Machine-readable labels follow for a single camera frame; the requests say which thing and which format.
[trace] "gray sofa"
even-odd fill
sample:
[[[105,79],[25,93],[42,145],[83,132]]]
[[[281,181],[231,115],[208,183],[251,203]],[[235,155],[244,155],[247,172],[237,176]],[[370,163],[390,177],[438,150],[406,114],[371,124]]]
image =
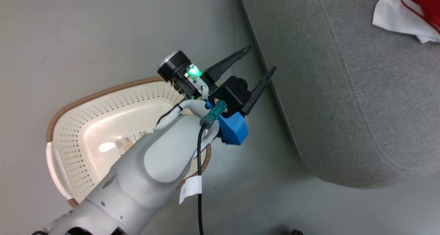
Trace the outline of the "gray sofa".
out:
[[[440,168],[440,45],[371,25],[378,0],[242,0],[306,166],[381,188]]]

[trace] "white label tag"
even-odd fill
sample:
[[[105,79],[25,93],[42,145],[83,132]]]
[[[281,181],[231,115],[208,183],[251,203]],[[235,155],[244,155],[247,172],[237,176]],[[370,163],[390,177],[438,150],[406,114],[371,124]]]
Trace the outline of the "white label tag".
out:
[[[118,149],[119,155],[123,155],[126,151],[128,151],[130,147],[132,147],[133,144],[136,143],[136,141],[138,141],[138,139],[140,139],[143,135],[152,132],[152,129],[146,129],[115,141],[114,144]]]
[[[201,194],[201,175],[188,178],[180,189],[179,205],[188,196]]]

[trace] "gray floor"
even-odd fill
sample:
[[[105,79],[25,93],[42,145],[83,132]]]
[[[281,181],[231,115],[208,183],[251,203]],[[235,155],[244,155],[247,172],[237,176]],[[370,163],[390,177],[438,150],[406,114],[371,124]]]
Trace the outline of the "gray floor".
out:
[[[0,234],[30,234],[69,210],[45,159],[49,120],[88,94],[155,76],[175,49],[201,69],[252,41],[239,0],[0,0]],[[256,52],[230,71],[257,83]],[[440,233],[439,174],[384,190],[322,182],[301,163],[273,93],[240,146],[213,144],[206,234]],[[144,234],[197,234],[196,198],[178,192]]]

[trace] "laundry basket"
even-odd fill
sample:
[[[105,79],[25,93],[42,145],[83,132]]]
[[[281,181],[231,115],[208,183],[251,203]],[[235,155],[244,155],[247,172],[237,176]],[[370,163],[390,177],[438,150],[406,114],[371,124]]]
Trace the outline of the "laundry basket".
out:
[[[153,132],[161,115],[184,96],[160,78],[145,78],[82,98],[58,111],[47,129],[49,172],[61,194],[76,207],[140,136]],[[202,152],[202,170],[211,147]],[[190,177],[197,174],[191,162]]]

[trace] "red and white towel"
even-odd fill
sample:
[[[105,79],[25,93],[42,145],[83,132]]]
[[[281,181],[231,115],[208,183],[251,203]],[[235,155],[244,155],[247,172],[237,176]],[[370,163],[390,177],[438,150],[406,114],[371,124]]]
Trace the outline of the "red and white towel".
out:
[[[440,0],[379,0],[373,25],[413,34],[421,43],[440,42]]]

